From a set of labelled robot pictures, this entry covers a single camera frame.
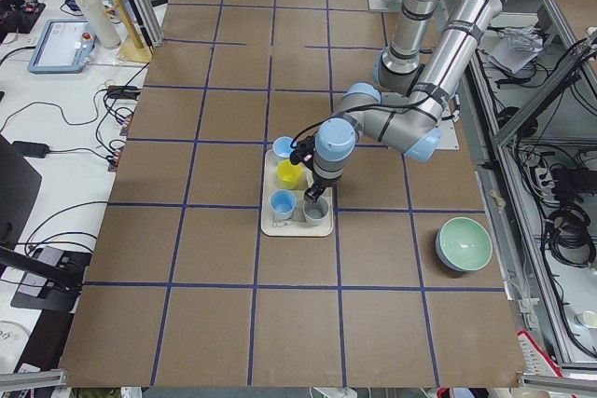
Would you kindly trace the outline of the wooden mug tree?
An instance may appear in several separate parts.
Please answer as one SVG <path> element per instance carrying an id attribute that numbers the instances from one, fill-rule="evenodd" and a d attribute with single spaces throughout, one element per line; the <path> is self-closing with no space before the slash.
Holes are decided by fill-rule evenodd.
<path id="1" fill-rule="evenodd" d="M 105 12 L 105 16 L 119 19 L 127 32 L 127 36 L 122 41 L 118 51 L 119 57 L 128 62 L 149 63 L 152 58 L 152 50 L 141 39 L 131 15 L 125 6 L 125 0 L 112 0 L 112 2 L 113 6 Z"/>

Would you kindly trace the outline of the cream plastic cup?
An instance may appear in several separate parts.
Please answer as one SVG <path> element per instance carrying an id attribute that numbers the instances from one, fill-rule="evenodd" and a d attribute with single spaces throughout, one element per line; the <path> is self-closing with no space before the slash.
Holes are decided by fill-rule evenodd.
<path id="1" fill-rule="evenodd" d="M 306 183 L 306 187 L 309 188 L 312 186 L 313 184 L 313 178 L 312 178 L 312 173 L 311 172 L 307 172 L 305 174 L 305 183 Z"/>

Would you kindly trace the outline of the white thermos bottle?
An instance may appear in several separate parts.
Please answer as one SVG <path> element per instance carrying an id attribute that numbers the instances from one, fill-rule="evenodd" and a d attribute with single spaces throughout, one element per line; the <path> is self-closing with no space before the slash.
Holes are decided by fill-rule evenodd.
<path id="1" fill-rule="evenodd" d="M 117 48 L 121 44 L 115 25 L 105 14 L 102 0 L 75 0 L 83 16 L 89 22 L 100 43 L 105 48 Z"/>

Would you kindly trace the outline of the green bowl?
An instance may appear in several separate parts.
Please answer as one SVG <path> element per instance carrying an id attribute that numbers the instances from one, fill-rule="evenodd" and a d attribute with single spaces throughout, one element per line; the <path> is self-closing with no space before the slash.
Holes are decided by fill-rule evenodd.
<path id="1" fill-rule="evenodd" d="M 485 268 L 491 261 L 493 245 L 487 230 L 477 221 L 467 217 L 454 217 L 440 228 L 456 237 L 468 250 L 469 271 Z"/>

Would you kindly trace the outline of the yellow plastic cup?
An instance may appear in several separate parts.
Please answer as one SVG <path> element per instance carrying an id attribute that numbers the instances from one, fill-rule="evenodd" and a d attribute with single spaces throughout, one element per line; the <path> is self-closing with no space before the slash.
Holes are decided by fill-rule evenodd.
<path id="1" fill-rule="evenodd" d="M 283 189 L 295 189 L 299 185 L 302 169 L 294 165 L 289 159 L 281 161 L 276 168 L 278 183 Z"/>

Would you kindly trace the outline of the blue bowl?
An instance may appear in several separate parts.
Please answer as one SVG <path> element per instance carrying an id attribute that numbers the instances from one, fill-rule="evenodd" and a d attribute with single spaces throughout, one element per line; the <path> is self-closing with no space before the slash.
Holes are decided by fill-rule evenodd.
<path id="1" fill-rule="evenodd" d="M 435 249 L 438 258 L 446 267 L 459 272 L 469 271 L 466 258 L 468 250 L 456 237 L 440 229 L 436 235 Z"/>

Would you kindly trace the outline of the cream plastic tray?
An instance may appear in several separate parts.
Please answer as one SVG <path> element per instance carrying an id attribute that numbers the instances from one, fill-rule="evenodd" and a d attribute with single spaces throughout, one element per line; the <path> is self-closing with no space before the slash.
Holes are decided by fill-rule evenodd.
<path id="1" fill-rule="evenodd" d="M 293 217 L 286 221 L 275 222 L 273 220 L 272 210 L 270 207 L 271 195 L 279 189 L 282 189 L 278 183 L 276 176 L 276 168 L 279 161 L 270 149 L 265 156 L 264 162 L 264 180 L 262 185 L 262 213 L 260 218 L 260 226 L 263 233 L 271 237 L 325 237 L 329 235 L 334 226 L 334 211 L 333 211 L 333 193 L 328 188 L 322 197 L 326 198 L 329 203 L 329 215 L 325 222 L 320 226 L 309 226 L 303 214 L 304 191 L 307 189 L 305 183 L 305 174 L 309 172 L 308 169 L 301 167 L 302 175 L 298 186 L 291 191 L 295 194 L 297 199 L 297 206 Z"/>

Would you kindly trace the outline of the blue teach pendant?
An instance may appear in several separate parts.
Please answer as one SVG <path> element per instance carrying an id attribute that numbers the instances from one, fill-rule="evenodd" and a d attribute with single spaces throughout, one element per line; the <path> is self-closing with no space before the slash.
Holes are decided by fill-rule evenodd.
<path id="1" fill-rule="evenodd" d="M 96 36 L 85 20 L 48 20 L 28 63 L 32 74 L 77 74 L 93 51 Z"/>

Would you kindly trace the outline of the translucent white plastic cup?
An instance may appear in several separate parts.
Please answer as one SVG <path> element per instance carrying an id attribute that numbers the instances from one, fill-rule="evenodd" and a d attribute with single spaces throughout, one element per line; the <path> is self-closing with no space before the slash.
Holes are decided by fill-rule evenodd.
<path id="1" fill-rule="evenodd" d="M 303 202 L 302 210 L 309 226 L 320 226 L 329 215 L 329 203 L 324 197 L 320 197 L 316 201 L 306 199 Z"/>

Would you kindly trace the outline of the light blue plastic cup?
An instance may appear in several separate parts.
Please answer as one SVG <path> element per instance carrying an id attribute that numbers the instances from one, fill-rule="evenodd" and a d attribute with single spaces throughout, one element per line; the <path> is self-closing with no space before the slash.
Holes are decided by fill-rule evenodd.
<path id="1" fill-rule="evenodd" d="M 276 190 L 270 198 L 270 207 L 275 222 L 286 221 L 293 217 L 297 199 L 291 190 Z"/>

